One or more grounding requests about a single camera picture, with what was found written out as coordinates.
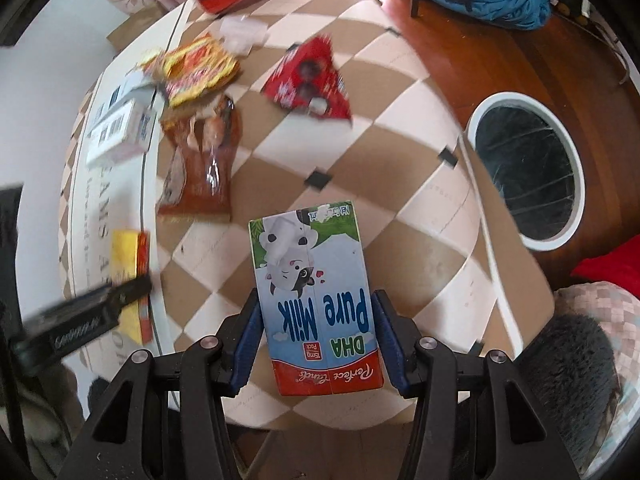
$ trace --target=red pillow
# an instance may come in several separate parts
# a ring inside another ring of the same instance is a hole
[[[592,282],[611,282],[640,299],[640,235],[609,254],[581,261],[571,275]]]

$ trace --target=metal screw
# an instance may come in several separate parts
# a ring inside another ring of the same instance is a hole
[[[215,348],[220,344],[220,340],[214,335],[208,335],[200,340],[200,346],[206,349]]]
[[[507,354],[505,354],[502,350],[491,350],[489,352],[489,357],[491,361],[494,363],[503,363],[507,360]]]
[[[146,353],[146,351],[136,350],[135,352],[133,352],[133,355],[131,356],[131,360],[136,364],[140,364],[145,362],[147,357],[149,357],[149,354]]]
[[[438,342],[433,337],[420,338],[420,346],[426,350],[433,350],[438,346]]]

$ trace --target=white box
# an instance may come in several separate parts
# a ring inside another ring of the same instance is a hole
[[[97,126],[107,120],[131,99],[135,99],[146,107],[151,106],[156,89],[156,83],[141,68],[127,72],[122,82],[111,92],[109,99],[98,107],[94,117],[94,125]]]
[[[136,100],[124,103],[91,131],[88,168],[115,166],[149,149],[156,113]]]

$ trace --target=yellow snack packet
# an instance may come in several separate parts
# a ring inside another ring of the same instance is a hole
[[[238,60],[209,34],[143,66],[146,72],[152,72],[154,79],[164,83],[171,108],[206,91],[222,88],[240,70]]]

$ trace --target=checkered tablecloth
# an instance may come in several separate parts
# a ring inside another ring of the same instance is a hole
[[[69,280],[69,244],[67,240],[69,232],[69,203],[72,199],[71,183],[73,180],[72,177],[74,169],[79,162],[76,160],[76,155],[78,154],[78,141],[82,131],[86,127],[89,104],[91,102],[91,97],[94,94],[94,89],[95,84],[88,89],[84,98],[82,98],[80,106],[78,107],[78,114],[76,115],[74,126],[71,129],[69,145],[66,148],[65,165],[62,170],[62,184],[60,185],[60,206],[58,208],[58,249],[60,250],[59,270],[62,294],[67,299],[73,296]]]
[[[215,35],[219,22],[187,5],[180,44]],[[486,350],[519,354],[551,316],[551,294],[437,85],[382,8],[374,0],[263,0],[238,14],[269,30],[226,89],[243,124],[231,222],[156,222],[166,312],[154,316],[166,314],[175,350],[215,333],[255,286],[249,220],[351,200],[371,290],[384,288],[400,314],[455,350],[483,340]],[[285,51],[316,34],[332,38],[352,124],[289,114],[260,94]],[[158,189],[172,153],[162,138]],[[331,177],[321,190],[305,185],[314,171]],[[388,381],[355,394],[282,397],[265,344],[250,382],[225,399],[229,420],[260,428],[366,428],[413,412]]]

